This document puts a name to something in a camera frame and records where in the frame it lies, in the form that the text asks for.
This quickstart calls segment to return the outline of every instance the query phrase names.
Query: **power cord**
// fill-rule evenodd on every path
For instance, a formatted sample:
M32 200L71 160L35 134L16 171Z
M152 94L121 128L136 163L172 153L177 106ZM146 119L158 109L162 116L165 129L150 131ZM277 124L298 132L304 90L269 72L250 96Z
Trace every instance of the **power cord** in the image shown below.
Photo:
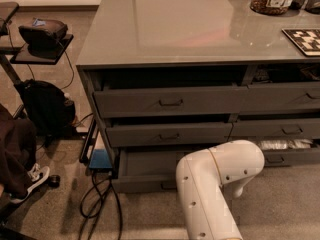
M27 64L27 66L28 66L28 68L29 68L29 70L30 70L30 72L31 72L32 79L33 79L33 80L36 80L36 79L34 78L34 74L33 74L33 71L32 71L32 69L31 69L30 65Z
M84 120L86 120L89 116L92 116L92 115L93 115L93 113L90 113L90 114L86 115L86 116L83 117L79 122L76 122L76 123L73 124L72 126L73 126L73 127L78 127L78 126L80 126L80 125L83 123Z
M69 56L68 56L67 51L64 51L64 54L66 55L67 60L68 60L68 63L69 63L69 67L71 68L71 71L72 71L72 77L71 77L70 83L69 83L69 84L67 84L65 87L60 88L61 90L62 90L62 89L65 89L65 88L67 88L67 87L69 87L69 86L72 84L73 79L74 79L74 69L73 69L73 67L72 67L72 64L71 64L71 61L70 61L70 59L69 59Z
M41 146L36 149L36 151L39 151L41 148L43 148L43 147L45 146L45 144L46 144L46 142L44 141L44 142L41 144Z
M11 31L10 31L10 27L9 27L8 23L6 23L6 27L8 29L8 35L9 35L9 41L10 41L11 47L12 47L12 49L14 49L13 43L12 43L12 38L11 38Z
M84 222L83 222L83 224L81 226L78 239L81 240L82 235L83 235L83 231L84 231L88 221L90 219L94 219L93 225L91 226L91 229L89 231L89 236L88 236L88 240L91 239L91 237L92 237L92 235L93 235L93 233L94 233L94 231L95 231L95 229L96 229L96 227L98 225L98 222L99 222L103 207L104 207L104 205L106 203L108 194L112 191L114 196L115 196L115 198L116 198L116 201L117 201L117 208L118 208L118 213L119 213L119 233L118 233L118 238L117 239L120 240L121 239L121 235L122 235L123 219L122 219L122 211L121 211L120 200L119 200L117 192L114 190L114 188L112 186L112 173L109 172L108 173L108 177L106 179L101 180L100 182L97 182L96 175L97 175L97 172L93 171L93 173L91 174L91 181L92 181L93 187L91 187L86 192L86 194L83 196L83 198L81 200L81 203L80 203L80 213L85 218L85 220L84 220ZM104 191L101 191L98 186L101 185L102 183L107 182L107 181L108 181L107 188ZM89 194L94 190L97 192L99 198L95 203L92 204L92 207L89 210L89 212L86 213L84 211L85 200L89 196Z

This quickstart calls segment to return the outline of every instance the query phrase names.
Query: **small black device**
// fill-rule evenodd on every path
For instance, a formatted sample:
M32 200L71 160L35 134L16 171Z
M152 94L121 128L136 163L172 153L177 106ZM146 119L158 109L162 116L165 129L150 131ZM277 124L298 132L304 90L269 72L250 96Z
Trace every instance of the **small black device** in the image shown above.
M32 49L52 49L65 37L68 26L59 20L33 19L19 27L24 41Z

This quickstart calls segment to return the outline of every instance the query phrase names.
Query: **open drawer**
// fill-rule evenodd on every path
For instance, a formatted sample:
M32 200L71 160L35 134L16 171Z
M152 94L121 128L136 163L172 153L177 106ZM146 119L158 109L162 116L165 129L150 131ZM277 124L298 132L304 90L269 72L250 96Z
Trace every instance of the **open drawer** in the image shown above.
M118 179L113 180L113 185L116 191L124 193L176 190L176 167L187 153L122 149Z
M318 82L256 84L248 88L242 112L320 108Z
M222 143L227 141L231 123L120 125L107 128L112 147Z
M320 119L248 120L233 124L231 138L320 138Z
M320 148L318 145L306 149L264 150L265 166L292 166L320 163Z
M94 92L102 118L238 113L247 87L183 87Z

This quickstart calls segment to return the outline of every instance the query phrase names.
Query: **black backpack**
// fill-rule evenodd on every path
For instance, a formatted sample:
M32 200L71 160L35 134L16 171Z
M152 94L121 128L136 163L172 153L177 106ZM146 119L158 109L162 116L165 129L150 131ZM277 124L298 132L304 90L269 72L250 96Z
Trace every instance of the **black backpack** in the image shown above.
M74 102L66 99L55 85L33 79L16 83L28 118L35 124L38 136L66 136L75 119Z

